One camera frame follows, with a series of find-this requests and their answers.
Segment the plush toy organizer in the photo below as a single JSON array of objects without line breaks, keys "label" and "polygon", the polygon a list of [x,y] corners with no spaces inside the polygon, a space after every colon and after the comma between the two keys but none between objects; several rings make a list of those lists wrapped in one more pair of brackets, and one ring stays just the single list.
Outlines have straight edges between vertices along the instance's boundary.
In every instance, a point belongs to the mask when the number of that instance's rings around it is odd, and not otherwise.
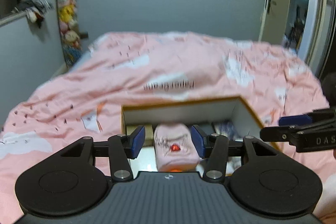
[{"label": "plush toy organizer", "polygon": [[57,0],[59,32],[68,68],[82,55],[76,5],[77,0]]}]

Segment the pink duvet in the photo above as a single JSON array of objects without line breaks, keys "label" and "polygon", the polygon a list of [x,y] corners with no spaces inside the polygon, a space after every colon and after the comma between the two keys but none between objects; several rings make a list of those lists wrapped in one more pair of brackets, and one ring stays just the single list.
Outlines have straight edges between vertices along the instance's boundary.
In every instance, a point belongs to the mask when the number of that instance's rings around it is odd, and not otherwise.
[{"label": "pink duvet", "polygon": [[[24,170],[83,136],[104,141],[120,133],[121,105],[236,94],[265,125],[328,106],[311,71],[278,46],[195,33],[104,35],[79,70],[47,82],[9,113],[0,134],[0,223],[22,215],[14,185]],[[281,147],[320,176],[324,191],[315,214],[336,223],[333,152]],[[107,161],[97,166],[109,173]]]}]

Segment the cardboard box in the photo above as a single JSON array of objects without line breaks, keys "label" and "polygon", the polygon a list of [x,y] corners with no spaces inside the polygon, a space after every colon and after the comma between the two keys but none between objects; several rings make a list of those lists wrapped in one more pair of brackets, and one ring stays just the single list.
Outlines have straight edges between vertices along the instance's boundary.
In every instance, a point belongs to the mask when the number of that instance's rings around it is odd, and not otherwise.
[{"label": "cardboard box", "polygon": [[[231,120],[237,133],[243,138],[250,135],[259,138],[263,124],[244,98],[224,97],[156,105],[122,106],[122,132],[126,126],[151,124],[153,131],[161,123],[184,123],[187,126],[199,123],[223,122]],[[134,176],[139,170],[156,171],[155,158],[149,159],[151,148],[143,148],[136,160],[131,160]]]}]

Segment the pink sock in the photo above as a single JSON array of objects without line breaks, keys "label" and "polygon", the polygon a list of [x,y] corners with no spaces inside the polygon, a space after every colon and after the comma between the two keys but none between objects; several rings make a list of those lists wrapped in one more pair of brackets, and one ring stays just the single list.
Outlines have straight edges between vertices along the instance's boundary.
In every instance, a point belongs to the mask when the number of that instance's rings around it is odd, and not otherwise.
[{"label": "pink sock", "polygon": [[158,171],[191,170],[200,162],[190,131],[184,124],[158,125],[154,145]]}]

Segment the folded sock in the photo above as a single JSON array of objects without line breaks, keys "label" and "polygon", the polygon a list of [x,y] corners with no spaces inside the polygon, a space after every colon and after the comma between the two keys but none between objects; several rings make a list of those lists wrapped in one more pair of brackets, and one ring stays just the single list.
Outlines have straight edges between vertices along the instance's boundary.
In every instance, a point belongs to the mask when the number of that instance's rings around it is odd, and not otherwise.
[{"label": "folded sock", "polygon": [[217,122],[214,124],[214,128],[217,134],[224,135],[231,141],[239,138],[231,121]]},{"label": "folded sock", "polygon": [[156,165],[158,171],[186,171],[200,162],[196,148],[186,125],[160,124],[154,132]]}]

